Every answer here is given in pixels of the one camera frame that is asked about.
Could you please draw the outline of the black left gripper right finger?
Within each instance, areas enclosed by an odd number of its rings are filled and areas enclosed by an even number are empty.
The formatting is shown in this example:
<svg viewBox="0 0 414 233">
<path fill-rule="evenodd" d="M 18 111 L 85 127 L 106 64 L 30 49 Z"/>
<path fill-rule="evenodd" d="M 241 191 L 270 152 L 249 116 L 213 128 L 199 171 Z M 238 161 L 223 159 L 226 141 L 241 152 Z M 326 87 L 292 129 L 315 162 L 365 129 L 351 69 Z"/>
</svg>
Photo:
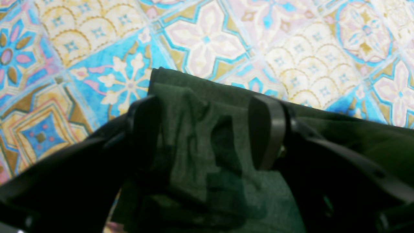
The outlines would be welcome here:
<svg viewBox="0 0 414 233">
<path fill-rule="evenodd" d="M 287 102 L 252 97 L 248 125 L 254 167 L 280 172 L 308 233 L 413 232 L 413 188 L 323 138 Z"/>
</svg>

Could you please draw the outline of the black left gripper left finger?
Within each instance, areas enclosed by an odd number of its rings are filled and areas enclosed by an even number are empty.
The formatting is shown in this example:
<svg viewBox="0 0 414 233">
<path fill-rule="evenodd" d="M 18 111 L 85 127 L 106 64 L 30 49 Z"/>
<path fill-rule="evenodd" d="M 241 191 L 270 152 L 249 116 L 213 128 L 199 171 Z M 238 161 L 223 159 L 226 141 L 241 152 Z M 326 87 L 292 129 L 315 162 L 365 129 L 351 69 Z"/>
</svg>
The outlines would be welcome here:
<svg viewBox="0 0 414 233">
<path fill-rule="evenodd" d="M 133 102 L 80 143 L 61 149 L 1 186 L 1 223 L 25 233 L 100 233 L 128 176 L 154 158 L 161 100 Z"/>
</svg>

